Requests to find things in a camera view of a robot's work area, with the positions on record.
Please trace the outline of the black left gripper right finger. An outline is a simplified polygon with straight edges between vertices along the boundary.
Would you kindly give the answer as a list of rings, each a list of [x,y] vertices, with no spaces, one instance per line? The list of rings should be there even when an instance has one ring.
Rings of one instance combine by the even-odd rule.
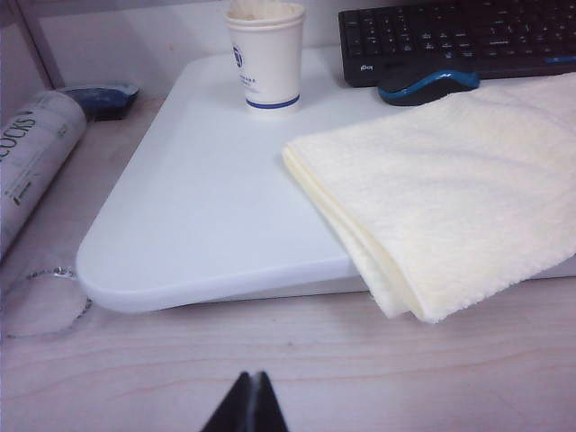
[[[254,430],[257,432],[288,431],[273,385],[264,371],[256,375]]]

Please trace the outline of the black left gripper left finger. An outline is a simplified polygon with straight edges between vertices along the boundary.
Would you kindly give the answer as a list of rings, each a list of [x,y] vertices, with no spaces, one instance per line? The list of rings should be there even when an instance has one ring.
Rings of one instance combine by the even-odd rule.
[[[250,375],[248,372],[242,372],[201,431],[243,431],[250,392]]]

